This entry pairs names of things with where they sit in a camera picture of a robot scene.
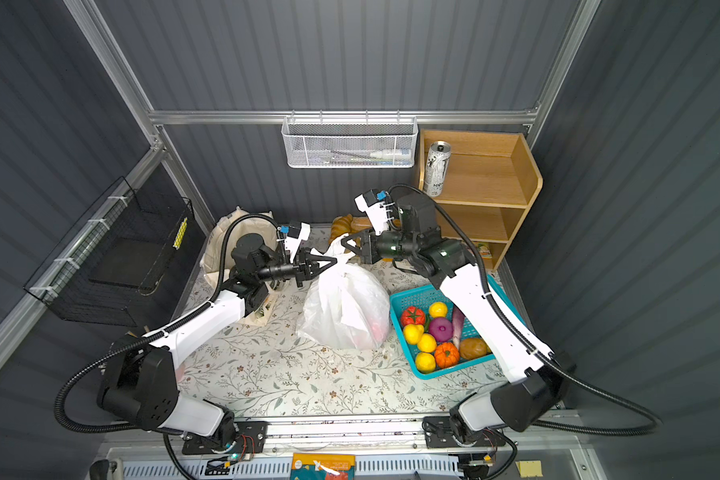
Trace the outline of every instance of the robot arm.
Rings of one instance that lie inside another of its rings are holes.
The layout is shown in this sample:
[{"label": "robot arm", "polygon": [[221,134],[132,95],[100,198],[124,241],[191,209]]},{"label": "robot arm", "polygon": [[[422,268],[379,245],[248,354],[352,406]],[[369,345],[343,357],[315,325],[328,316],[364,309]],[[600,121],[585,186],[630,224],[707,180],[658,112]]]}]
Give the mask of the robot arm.
[{"label": "robot arm", "polygon": [[[208,437],[211,449],[223,450],[233,442],[234,415],[179,392],[176,370],[223,328],[257,310],[269,295],[266,281],[294,278],[301,286],[336,264],[335,258],[298,248],[309,235],[309,225],[281,227],[280,231],[292,235],[284,239],[279,252],[270,250],[258,234],[242,236],[232,251],[236,264],[215,301],[152,332],[163,335],[142,350],[110,360],[97,397],[99,407],[145,430],[169,428]],[[293,252],[288,254],[283,248],[293,248]],[[114,348],[134,341],[135,337],[125,336]]]},{"label": "robot arm", "polygon": [[[387,192],[371,190],[357,197],[355,203],[369,216],[374,231],[350,235],[342,244],[364,263],[374,264],[382,258],[407,260],[470,319],[507,377],[507,384],[470,396],[451,409],[451,427],[457,438],[467,441],[475,432],[500,424],[522,432],[559,401],[567,382],[538,360],[534,356],[536,351],[529,352],[488,307],[475,258],[461,242],[442,238],[431,199],[409,194],[393,203]],[[401,230],[391,229],[392,215],[399,216]],[[355,238],[361,239],[359,248],[349,243]],[[567,355],[555,355],[495,292],[490,294],[500,311],[538,352],[555,358],[564,370],[574,368]]]}]

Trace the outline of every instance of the silver can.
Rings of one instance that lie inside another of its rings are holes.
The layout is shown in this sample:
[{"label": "silver can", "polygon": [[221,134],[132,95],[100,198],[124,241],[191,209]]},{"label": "silver can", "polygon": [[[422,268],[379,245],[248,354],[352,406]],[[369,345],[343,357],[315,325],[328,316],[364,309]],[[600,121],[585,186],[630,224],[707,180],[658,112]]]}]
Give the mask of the silver can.
[{"label": "silver can", "polygon": [[424,167],[424,193],[437,197],[443,193],[445,172],[451,159],[451,145],[444,141],[436,141],[429,147],[427,164]]}]

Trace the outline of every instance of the yellow lemon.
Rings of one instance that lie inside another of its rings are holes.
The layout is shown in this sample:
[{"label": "yellow lemon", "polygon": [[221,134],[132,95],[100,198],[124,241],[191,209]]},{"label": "yellow lemon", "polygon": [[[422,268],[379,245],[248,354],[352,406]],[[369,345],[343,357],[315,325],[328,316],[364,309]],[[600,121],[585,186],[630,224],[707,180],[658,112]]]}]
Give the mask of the yellow lemon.
[{"label": "yellow lemon", "polygon": [[409,345],[416,345],[419,340],[422,339],[422,334],[424,333],[424,326],[423,325],[406,325],[403,328],[403,336],[405,337],[405,341],[408,342]]},{"label": "yellow lemon", "polygon": [[423,352],[432,353],[434,349],[438,348],[438,341],[435,340],[429,333],[425,333],[422,335],[422,339],[418,341],[416,346]]},{"label": "yellow lemon", "polygon": [[429,315],[432,318],[446,316],[448,314],[448,305],[442,302],[435,302],[429,306]]},{"label": "yellow lemon", "polygon": [[432,373],[437,367],[431,353],[419,353],[416,355],[416,368],[421,373]]}]

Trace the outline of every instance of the teal plastic basket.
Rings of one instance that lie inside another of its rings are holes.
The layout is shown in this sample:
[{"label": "teal plastic basket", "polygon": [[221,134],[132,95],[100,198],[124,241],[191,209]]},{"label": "teal plastic basket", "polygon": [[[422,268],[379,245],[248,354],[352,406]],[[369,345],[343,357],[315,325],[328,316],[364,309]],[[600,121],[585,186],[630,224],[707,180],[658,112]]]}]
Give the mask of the teal plastic basket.
[{"label": "teal plastic basket", "polygon": [[[520,321],[525,324],[525,321],[523,321],[523,317],[520,316],[520,314],[518,313],[518,309],[514,307],[512,302],[510,302],[510,300],[507,298],[507,294],[504,293],[499,284],[496,283],[496,280],[494,280],[493,277],[490,275],[487,275],[487,277],[488,282],[490,283],[490,288],[492,288],[499,295],[499,297],[505,303],[507,303],[507,305],[509,305],[509,308],[512,309],[512,312],[514,312],[514,314],[518,316]],[[408,364],[410,364],[411,370],[413,371],[414,375],[416,375],[420,379],[429,380],[496,358],[496,356],[491,353],[489,355],[482,356],[479,359],[459,360],[459,363],[447,369],[438,368],[432,373],[421,373],[416,368],[415,362],[416,355],[418,355],[421,351],[418,349],[418,347],[416,347],[416,345],[409,345],[405,341],[405,337],[403,337],[403,328],[400,325],[400,315],[402,315],[403,311],[410,306],[416,306],[422,309],[424,313],[426,313],[429,311],[429,306],[434,302],[443,302],[448,305],[448,319],[451,320],[454,303],[451,302],[445,295],[443,295],[440,290],[436,290],[432,285],[420,286],[419,288],[406,290],[405,292],[393,293],[389,296],[389,313],[392,317],[394,331],[398,333],[398,341],[400,341],[400,345],[402,345],[403,347],[403,353],[405,354],[405,358],[408,359]],[[490,308],[488,302],[485,303],[485,308]],[[476,336],[480,336],[480,334],[474,329],[469,319],[466,319],[464,321],[464,329],[461,332],[461,339],[464,340]]]}]

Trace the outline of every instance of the floral tablecloth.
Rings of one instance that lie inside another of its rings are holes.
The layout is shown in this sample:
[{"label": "floral tablecloth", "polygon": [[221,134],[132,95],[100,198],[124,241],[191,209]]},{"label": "floral tablecloth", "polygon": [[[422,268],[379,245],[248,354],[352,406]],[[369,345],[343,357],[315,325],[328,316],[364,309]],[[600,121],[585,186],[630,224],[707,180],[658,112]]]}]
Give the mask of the floral tablecloth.
[{"label": "floral tablecloth", "polygon": [[[325,251],[327,235],[327,229],[313,229],[310,242]],[[388,262],[364,267],[389,293],[427,283]],[[299,338],[296,325],[307,289],[308,283],[297,289],[289,282],[266,326],[232,324],[202,345],[185,361],[179,388],[238,416],[307,416],[445,411],[473,391],[504,381],[496,360],[421,380],[394,329],[377,350],[333,350]],[[210,294],[199,275],[186,309]]]}]

